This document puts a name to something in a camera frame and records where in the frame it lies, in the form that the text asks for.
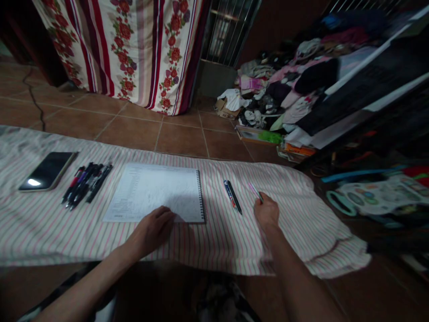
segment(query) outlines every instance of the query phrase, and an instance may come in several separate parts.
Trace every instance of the smartphone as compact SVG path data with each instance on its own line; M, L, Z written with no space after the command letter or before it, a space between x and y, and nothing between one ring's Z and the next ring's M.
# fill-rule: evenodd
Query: smartphone
M78 152L51 152L18 188L22 192L54 189Z

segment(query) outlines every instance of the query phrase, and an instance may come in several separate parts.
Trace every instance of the floral curtain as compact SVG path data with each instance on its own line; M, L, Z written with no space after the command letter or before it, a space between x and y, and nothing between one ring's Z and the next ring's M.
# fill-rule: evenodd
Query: floral curtain
M76 86L167 115L186 111L209 1L33 2Z

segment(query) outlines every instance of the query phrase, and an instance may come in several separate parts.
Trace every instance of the white striped bedsheet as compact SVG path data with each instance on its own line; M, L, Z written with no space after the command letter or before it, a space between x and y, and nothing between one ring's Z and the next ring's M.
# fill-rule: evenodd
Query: white striped bedsheet
M143 260L173 259L239 275L273 274L248 182L278 202L280 227L312 274L336 277L366 266L371 258L365 253L366 243L315 194L311 179L292 168L194 159L7 126L0 126L0 144L0 266L101 260L124 243L137 223L103 223L102 218L128 162L191 167L201 173L206 224L176 225L169 241ZM52 151L79 151L79 155L52 191L18 192ZM61 198L76 169L90 161L110 161L114 168L91 204L67 211ZM231 208L223 179L231 181L243 216Z

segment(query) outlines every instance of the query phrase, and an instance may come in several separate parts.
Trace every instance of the notebook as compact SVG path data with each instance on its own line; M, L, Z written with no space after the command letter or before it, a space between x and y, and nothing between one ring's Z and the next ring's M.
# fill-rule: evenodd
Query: notebook
M126 164L103 221L138 222L163 205L177 214L176 222L205 222L199 170Z

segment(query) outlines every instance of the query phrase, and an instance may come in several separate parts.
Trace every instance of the blue pen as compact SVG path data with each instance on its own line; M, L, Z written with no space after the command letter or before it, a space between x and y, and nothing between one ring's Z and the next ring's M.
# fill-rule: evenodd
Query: blue pen
M228 197L231 200L232 207L238 212L237 205L236 205L236 203L234 201L234 197L232 196L231 190L229 189L229 186L228 186L228 180L224 180L223 184L225 186L225 190L228 193Z

